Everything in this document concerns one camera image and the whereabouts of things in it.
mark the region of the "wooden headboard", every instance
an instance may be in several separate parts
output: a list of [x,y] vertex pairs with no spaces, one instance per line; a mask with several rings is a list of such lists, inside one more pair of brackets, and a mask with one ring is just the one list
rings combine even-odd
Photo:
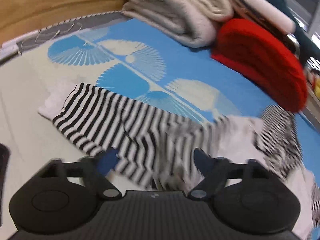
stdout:
[[0,0],[0,47],[32,30],[87,14],[121,9],[124,0]]

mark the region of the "black object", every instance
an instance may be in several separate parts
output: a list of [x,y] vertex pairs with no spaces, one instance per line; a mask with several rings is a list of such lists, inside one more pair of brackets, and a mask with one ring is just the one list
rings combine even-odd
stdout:
[[2,214],[2,192],[3,192],[3,186],[4,186],[4,176],[8,165],[8,160],[10,156],[9,149],[4,146],[3,144],[0,144],[0,214]]
[[[96,171],[94,158],[53,160],[12,197],[18,232],[10,239],[299,239],[291,232],[299,200],[275,174],[256,161],[230,163],[200,149],[194,161],[205,179],[188,197],[181,191],[127,191],[122,197]],[[67,177],[83,177],[85,187]],[[242,182],[225,187],[235,178]]]

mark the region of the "blue fan pattern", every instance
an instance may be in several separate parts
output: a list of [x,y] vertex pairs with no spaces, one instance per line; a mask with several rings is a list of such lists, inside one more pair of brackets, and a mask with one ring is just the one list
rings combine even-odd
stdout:
[[318,240],[320,238],[320,227],[314,228],[312,231],[312,240]]
[[[52,62],[79,66],[101,64],[117,59],[123,63],[115,64],[104,71],[97,80],[98,86],[200,123],[206,121],[192,103],[179,95],[172,96],[165,88],[156,84],[166,74],[166,63],[156,49],[142,42],[125,40],[106,40],[107,43],[100,45],[107,34],[108,27],[58,40],[49,47],[48,57]],[[125,51],[128,50],[121,50],[121,46],[129,48],[131,46],[133,49],[139,47],[139,49],[126,54]],[[217,98],[216,106],[217,110],[224,114],[239,112],[222,94]]]
[[97,80],[97,86],[170,113],[188,117],[196,122],[203,121],[199,114],[166,92],[149,91],[149,83],[121,63],[102,73]]
[[76,35],[54,42],[48,49],[52,62],[65,65],[95,65],[114,58],[99,47],[92,46]]
[[170,113],[188,117],[196,122],[203,121],[203,118],[199,114],[163,91],[151,91],[136,99]]

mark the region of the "red folded blanket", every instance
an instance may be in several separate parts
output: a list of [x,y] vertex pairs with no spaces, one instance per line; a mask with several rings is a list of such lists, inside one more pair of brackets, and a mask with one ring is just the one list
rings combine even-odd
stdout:
[[303,68],[271,33],[245,19],[219,30],[211,57],[259,85],[281,107],[300,111],[307,100]]

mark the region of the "mattress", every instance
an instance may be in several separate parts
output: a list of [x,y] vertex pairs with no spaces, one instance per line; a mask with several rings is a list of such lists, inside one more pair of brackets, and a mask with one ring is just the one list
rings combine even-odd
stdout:
[[[48,41],[0,67],[0,138],[11,150],[4,186],[0,238],[15,231],[11,196],[50,158],[83,156],[37,113],[59,80],[88,82],[199,123],[220,115],[259,116],[275,102],[239,73],[210,58],[210,49],[190,49],[132,19],[88,28]],[[319,183],[319,134],[296,116],[304,163]],[[122,177],[122,192],[137,189]]]

